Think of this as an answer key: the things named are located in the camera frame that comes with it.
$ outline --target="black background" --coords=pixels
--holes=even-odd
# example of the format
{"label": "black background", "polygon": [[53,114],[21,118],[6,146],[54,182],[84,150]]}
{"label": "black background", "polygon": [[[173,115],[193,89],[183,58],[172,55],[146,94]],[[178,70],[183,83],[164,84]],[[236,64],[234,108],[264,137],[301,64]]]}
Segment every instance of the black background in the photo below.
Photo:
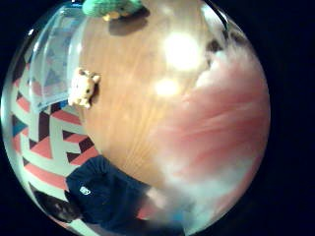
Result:
{"label": "black background", "polygon": [[[216,1],[245,31],[261,59],[272,125],[264,161],[249,190],[224,218],[198,235],[315,235],[312,2]],[[56,3],[0,1],[1,86],[23,36]],[[72,235],[32,203],[15,178],[3,143],[0,148],[0,235]]]}

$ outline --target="person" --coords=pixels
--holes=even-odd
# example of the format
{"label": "person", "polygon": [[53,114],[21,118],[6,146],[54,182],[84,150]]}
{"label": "person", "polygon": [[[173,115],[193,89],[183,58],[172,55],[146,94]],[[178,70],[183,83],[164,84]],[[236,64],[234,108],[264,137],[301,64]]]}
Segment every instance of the person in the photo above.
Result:
{"label": "person", "polygon": [[130,236],[183,235],[179,224],[157,225],[137,218],[143,203],[156,195],[157,190],[123,173],[101,155],[75,169],[66,183],[68,202],[34,192],[43,210],[59,221],[70,223],[82,219]]}

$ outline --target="white teddy bear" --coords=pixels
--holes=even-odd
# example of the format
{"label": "white teddy bear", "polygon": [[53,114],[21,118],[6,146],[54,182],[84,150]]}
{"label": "white teddy bear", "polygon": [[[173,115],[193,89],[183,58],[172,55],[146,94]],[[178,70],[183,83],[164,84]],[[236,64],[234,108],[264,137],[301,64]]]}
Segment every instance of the white teddy bear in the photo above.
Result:
{"label": "white teddy bear", "polygon": [[70,94],[68,97],[69,105],[77,104],[90,108],[90,98],[95,92],[95,84],[100,80],[100,75],[91,73],[82,68],[77,68],[72,79]]}

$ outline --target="logo on shirt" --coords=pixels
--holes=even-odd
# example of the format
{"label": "logo on shirt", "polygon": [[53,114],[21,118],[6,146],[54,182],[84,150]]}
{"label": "logo on shirt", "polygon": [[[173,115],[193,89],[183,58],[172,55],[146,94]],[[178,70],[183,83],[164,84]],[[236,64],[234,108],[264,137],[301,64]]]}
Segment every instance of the logo on shirt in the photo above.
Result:
{"label": "logo on shirt", "polygon": [[80,188],[80,192],[81,192],[83,195],[89,195],[89,194],[91,193],[91,191],[90,191],[87,187],[85,187],[85,186],[82,186],[82,187]]}

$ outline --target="dark blue shirt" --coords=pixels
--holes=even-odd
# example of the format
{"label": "dark blue shirt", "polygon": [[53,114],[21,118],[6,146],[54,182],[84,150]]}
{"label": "dark blue shirt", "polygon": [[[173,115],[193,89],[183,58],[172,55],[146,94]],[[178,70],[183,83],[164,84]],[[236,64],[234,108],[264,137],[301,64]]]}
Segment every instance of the dark blue shirt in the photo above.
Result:
{"label": "dark blue shirt", "polygon": [[154,227],[137,213],[148,185],[131,178],[99,155],[90,158],[66,179],[72,201],[82,210],[83,221],[125,235],[179,235],[181,229]]}

